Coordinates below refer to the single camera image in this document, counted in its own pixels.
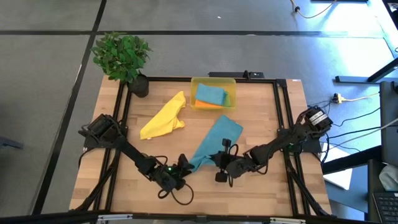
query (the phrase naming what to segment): wooden table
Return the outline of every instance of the wooden table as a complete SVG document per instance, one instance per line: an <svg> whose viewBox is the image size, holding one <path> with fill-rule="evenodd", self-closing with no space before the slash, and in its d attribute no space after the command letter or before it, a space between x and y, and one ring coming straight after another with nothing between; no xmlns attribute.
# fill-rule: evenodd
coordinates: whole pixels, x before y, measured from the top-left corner
<svg viewBox="0 0 398 224"><path fill-rule="evenodd" d="M302 83L300 80L287 80L289 98L294 119L306 110ZM93 119L101 113L112 114L119 84L108 81L105 77L99 91ZM141 152L152 156L165 155L168 164L177 163L178 156L184 153L188 160L206 136L221 114L225 114L243 126L243 133L238 139L239 153L265 144L277 136L278 117L272 85L263 83L237 83L237 108L234 111L194 111L189 105L189 82L150 82L149 95L145 98L133 96L129 110L127 125L129 142ZM183 90L187 106L181 110L178 118L185 122L185 127L174 130L171 134L139 140L142 127L166 104L175 94ZM121 110L126 97L123 94ZM279 90L284 122L287 126L287 115L283 104L282 90ZM104 149L88 153L82 160L73 191L70 208L76 208L98 182ZM328 196L323 180L319 161L309 153L301 155L305 183L316 201L327 212L331 212ZM274 154L270 160L266 175L246 173L234 180L234 187L227 183L215 182L215 166L201 167L197 172L185 179L195 192L193 202L181 206L171 195L158 199L160 190L155 182L149 182L141 175L127 156L122 154L111 211L142 212L142 213L173 213L173 214L207 214L207 215L259 215L259 216L292 216L289 199L287 175L281 152ZM100 208L104 201L108 186L104 188ZM303 213L300 191L295 187L298 209ZM176 197L187 202L190 191L183 188L175 193Z"/></svg>

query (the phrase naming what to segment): yellow cloth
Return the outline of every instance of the yellow cloth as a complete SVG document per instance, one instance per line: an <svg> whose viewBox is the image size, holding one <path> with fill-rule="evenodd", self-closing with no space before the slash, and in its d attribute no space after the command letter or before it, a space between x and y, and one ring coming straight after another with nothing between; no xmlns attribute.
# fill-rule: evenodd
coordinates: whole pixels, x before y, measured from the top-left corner
<svg viewBox="0 0 398 224"><path fill-rule="evenodd" d="M180 91L141 129L140 139L162 136L176 128L183 128L185 124L177 119L177 115L185 103L184 92Z"/></svg>

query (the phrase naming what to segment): gray carpet floor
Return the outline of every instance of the gray carpet floor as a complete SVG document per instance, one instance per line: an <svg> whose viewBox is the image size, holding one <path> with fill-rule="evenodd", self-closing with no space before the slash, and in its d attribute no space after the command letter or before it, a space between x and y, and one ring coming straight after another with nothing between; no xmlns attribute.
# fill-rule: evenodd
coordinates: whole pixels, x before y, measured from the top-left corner
<svg viewBox="0 0 398 224"><path fill-rule="evenodd" d="M2 1L0 30L91 30L100 2ZM306 14L314 14L329 4L296 2ZM356 98L378 91L377 85L333 81L337 75L369 76L393 59L391 46L383 39L385 29L376 17L379 11L372 7L379 2L371 2L338 3L320 17L308 20L294 16L288 0L115 0L108 1L99 29L340 32L341 37L143 36L154 50L143 70L148 76L205 77L215 71L261 71L267 78L301 79L310 104L328 100L334 93ZM85 35L0 35L0 136L25 144L21 151L0 149L0 217L29 213L87 41ZM91 56L45 213L68 210L83 145L77 131L92 117L102 75ZM341 123L378 107L377 97L332 105L330 117ZM379 114L375 113L334 128L330 134L379 123ZM379 134L374 134L346 146L364 150L378 144Z"/></svg>

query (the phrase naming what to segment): black table leg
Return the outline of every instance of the black table leg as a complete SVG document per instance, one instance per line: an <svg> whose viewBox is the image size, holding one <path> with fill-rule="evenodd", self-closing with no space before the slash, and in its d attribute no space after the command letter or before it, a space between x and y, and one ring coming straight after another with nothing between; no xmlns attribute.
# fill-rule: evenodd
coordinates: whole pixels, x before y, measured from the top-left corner
<svg viewBox="0 0 398 224"><path fill-rule="evenodd" d="M336 82L338 83L368 83L368 84L379 84L382 81L387 82L398 82L398 78L384 78L392 71L398 68L398 58L395 58L392 62L378 70L375 74L370 77L349 77L349 76L336 76Z"/></svg>
<svg viewBox="0 0 398 224"><path fill-rule="evenodd" d="M381 146L376 146L362 152L357 152L343 158L326 162L322 166L322 172L325 175L343 171L345 169L367 164L371 159L381 161Z"/></svg>

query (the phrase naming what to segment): transparent yellow container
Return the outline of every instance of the transparent yellow container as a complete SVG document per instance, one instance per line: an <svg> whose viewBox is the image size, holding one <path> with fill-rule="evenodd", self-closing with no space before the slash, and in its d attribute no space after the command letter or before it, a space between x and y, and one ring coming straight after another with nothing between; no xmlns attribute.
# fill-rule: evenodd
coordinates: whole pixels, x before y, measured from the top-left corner
<svg viewBox="0 0 398 224"><path fill-rule="evenodd" d="M223 88L229 94L229 100L231 106L220 107L220 108L209 108L205 106L195 106L195 96L197 94L198 85L202 83L208 86L215 86ZM191 79L191 97L190 104L193 109L196 110L233 110L236 108L236 81L234 78L201 78L195 77Z"/></svg>

